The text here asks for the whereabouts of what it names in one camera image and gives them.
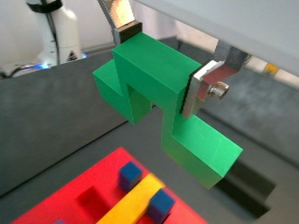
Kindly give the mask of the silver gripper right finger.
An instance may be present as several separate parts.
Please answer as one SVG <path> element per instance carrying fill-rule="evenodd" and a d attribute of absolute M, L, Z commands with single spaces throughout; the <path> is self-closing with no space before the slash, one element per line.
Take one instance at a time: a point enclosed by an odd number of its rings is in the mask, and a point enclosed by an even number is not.
<path fill-rule="evenodd" d="M 182 104 L 182 115 L 194 116 L 208 97 L 222 99 L 230 91 L 224 81 L 237 74 L 246 64 L 249 54 L 229 43 L 220 41 L 213 59 L 192 73 Z"/>

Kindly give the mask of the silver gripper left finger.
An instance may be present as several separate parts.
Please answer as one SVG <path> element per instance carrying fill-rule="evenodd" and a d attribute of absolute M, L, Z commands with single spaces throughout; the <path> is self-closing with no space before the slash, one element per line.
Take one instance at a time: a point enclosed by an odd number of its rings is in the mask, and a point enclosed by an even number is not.
<path fill-rule="evenodd" d="M 130 0 L 98 0 L 111 26 L 114 41 L 121 45 L 142 30 L 143 24 L 137 21 Z"/>

